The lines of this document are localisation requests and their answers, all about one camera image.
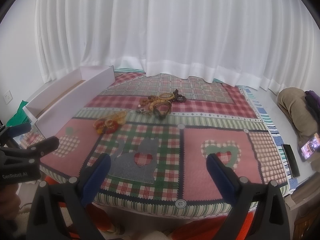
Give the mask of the green cloth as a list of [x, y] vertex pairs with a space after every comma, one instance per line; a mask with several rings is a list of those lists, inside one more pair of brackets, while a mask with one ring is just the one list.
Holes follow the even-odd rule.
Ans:
[[28, 116], [26, 115], [26, 113], [23, 110], [23, 107], [26, 106], [27, 104], [28, 104], [28, 102], [23, 101], [23, 100], [21, 101], [17, 112], [6, 123], [7, 127], [17, 126], [17, 125], [21, 125], [21, 124], [25, 124], [25, 123], [30, 122]]

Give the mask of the white cardboard box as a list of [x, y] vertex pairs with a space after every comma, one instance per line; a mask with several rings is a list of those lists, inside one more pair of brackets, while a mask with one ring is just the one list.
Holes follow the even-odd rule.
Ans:
[[114, 67], [80, 67], [39, 92], [23, 110], [45, 137], [56, 135], [87, 103], [115, 83]]

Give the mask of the black remote control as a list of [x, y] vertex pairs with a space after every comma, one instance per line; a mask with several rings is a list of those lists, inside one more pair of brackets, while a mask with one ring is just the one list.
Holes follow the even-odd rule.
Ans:
[[282, 144], [282, 148], [287, 158], [289, 169], [291, 171], [291, 176], [293, 178], [299, 177], [300, 172], [299, 172], [299, 168], [298, 168], [292, 147], [288, 144]]

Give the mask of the smartphone with lit screen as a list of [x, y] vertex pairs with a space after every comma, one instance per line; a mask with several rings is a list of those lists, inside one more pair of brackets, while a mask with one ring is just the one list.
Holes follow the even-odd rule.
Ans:
[[319, 134], [316, 132], [299, 150], [302, 161], [307, 161], [320, 147]]

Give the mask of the patchwork plaid bed cover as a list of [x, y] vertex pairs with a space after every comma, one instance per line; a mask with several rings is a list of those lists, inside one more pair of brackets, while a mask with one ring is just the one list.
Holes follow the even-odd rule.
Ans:
[[[138, 108], [151, 114], [137, 114]], [[60, 146], [41, 159], [40, 169], [63, 183], [107, 153], [112, 164], [97, 204], [154, 216], [221, 216], [231, 207], [207, 171], [207, 156], [214, 153], [238, 176], [266, 184], [252, 141], [261, 135], [268, 138], [239, 87], [119, 73], [57, 133]], [[295, 190], [285, 173], [275, 181], [283, 195]]]

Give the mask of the purple cloth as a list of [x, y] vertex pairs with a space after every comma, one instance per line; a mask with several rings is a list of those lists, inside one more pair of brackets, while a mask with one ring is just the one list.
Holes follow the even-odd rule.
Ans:
[[319, 96], [313, 90], [305, 91], [305, 101], [307, 109], [319, 124]]

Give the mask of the white curtain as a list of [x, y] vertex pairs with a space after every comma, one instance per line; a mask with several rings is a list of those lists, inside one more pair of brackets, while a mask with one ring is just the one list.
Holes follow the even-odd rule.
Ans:
[[105, 65], [278, 93], [319, 63], [301, 0], [36, 0], [36, 34], [44, 82]]

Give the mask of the wall power socket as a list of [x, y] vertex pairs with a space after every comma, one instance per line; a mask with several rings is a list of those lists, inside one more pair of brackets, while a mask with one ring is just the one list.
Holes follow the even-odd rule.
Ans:
[[8, 90], [7, 92], [5, 92], [3, 94], [3, 99], [5, 101], [5, 104], [8, 105], [13, 99], [11, 91]]

